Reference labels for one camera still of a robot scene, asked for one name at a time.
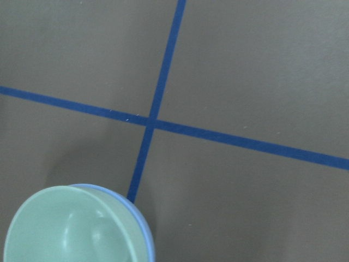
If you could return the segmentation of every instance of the bowl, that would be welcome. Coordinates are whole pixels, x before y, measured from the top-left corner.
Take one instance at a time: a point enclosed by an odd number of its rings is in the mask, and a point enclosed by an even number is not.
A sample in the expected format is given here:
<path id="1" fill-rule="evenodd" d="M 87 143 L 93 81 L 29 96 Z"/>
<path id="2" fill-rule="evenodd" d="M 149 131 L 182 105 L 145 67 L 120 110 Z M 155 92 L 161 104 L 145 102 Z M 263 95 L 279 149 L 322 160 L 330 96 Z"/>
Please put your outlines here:
<path id="1" fill-rule="evenodd" d="M 92 184 L 43 189 L 9 227 L 4 262 L 155 262 L 149 226 L 125 197 Z"/>

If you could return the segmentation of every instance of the gray floor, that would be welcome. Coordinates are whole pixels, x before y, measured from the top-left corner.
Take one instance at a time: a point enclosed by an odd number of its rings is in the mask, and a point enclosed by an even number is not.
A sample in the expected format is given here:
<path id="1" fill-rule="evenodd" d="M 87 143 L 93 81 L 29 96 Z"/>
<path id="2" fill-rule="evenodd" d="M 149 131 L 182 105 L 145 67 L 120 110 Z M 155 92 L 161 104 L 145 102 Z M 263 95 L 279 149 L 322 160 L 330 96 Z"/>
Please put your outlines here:
<path id="1" fill-rule="evenodd" d="M 176 1 L 0 0 L 0 85 L 148 116 Z M 188 1 L 159 119 L 349 158 L 348 1 Z M 0 95 L 0 243 L 38 190 L 126 195 L 144 127 Z M 347 170 L 156 130 L 157 261 L 348 261 Z"/>

